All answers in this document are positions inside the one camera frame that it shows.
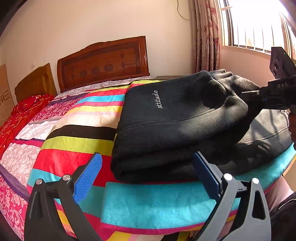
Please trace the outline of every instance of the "curtain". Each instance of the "curtain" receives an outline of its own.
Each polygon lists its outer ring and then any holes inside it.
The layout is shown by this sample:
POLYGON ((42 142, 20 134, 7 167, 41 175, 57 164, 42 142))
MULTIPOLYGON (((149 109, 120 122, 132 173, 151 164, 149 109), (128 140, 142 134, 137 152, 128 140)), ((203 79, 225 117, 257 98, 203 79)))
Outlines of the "curtain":
POLYGON ((215 0, 190 0, 193 73, 219 69, 219 7, 215 0))

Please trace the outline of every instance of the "wall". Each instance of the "wall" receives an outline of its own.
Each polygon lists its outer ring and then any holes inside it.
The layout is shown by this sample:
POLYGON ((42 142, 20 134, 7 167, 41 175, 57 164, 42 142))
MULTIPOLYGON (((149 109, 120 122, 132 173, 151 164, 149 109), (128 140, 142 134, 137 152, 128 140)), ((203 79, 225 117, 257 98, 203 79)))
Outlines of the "wall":
POLYGON ((284 175, 285 180, 289 184, 290 188, 295 192, 296 191, 296 163, 294 162, 286 175, 284 175))
MULTIPOLYGON (((189 18, 188 0, 179 3, 189 18)), ((18 82, 48 62, 59 91, 57 60, 96 42, 145 35, 151 77, 190 74, 190 21, 176 9, 174 0, 28 0, 0 37, 15 103, 18 82)))
POLYGON ((220 68, 249 79, 259 86, 267 85, 274 76, 269 70, 270 56, 253 50, 222 46, 220 68))

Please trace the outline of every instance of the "cabinet door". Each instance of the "cabinet door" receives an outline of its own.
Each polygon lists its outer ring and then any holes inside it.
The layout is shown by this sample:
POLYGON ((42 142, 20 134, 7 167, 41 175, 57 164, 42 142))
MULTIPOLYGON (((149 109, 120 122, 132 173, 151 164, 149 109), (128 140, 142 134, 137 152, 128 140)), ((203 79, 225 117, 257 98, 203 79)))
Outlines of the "cabinet door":
POLYGON ((8 119, 2 96, 0 96, 0 126, 8 119))
POLYGON ((1 96, 4 101, 4 105, 8 115, 10 115, 12 109, 14 108, 14 102, 10 93, 7 74, 6 74, 6 65, 0 66, 0 91, 1 96))

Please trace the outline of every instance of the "electrical cord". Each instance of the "electrical cord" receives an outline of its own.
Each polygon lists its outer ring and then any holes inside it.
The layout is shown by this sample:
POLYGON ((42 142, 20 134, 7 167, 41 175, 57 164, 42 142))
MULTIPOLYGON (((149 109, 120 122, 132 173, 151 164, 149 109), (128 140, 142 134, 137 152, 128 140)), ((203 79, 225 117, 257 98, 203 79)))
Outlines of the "electrical cord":
POLYGON ((190 21, 190 19, 184 18, 184 17, 179 13, 179 0, 177 0, 177 12, 178 12, 178 14, 180 15, 180 17, 181 17, 182 19, 184 19, 184 20, 189 20, 189 21, 190 21))

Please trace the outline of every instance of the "carved headboard panel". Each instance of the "carved headboard panel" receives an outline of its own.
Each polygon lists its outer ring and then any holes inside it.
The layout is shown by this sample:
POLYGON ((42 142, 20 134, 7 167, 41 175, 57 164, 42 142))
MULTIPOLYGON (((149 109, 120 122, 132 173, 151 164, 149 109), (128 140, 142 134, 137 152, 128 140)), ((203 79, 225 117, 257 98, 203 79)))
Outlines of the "carved headboard panel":
POLYGON ((145 36, 95 43, 57 62, 61 92, 149 75, 145 36))

